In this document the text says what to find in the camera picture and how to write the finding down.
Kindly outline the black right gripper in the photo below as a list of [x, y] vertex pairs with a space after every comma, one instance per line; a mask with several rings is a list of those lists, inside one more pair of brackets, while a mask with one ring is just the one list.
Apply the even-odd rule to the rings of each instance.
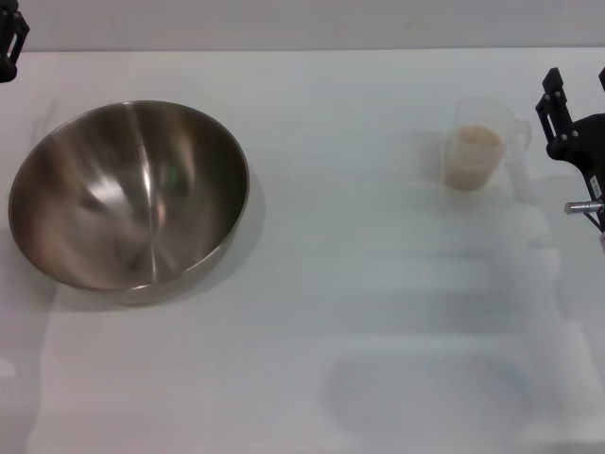
[[[598, 78], [605, 90], [605, 68]], [[544, 94], [535, 110], [547, 141], [547, 154], [554, 161], [575, 167], [590, 197], [588, 201], [567, 203], [565, 213], [582, 213], [603, 232], [604, 114], [596, 113], [572, 121], [558, 68], [551, 68], [547, 72], [543, 88]]]

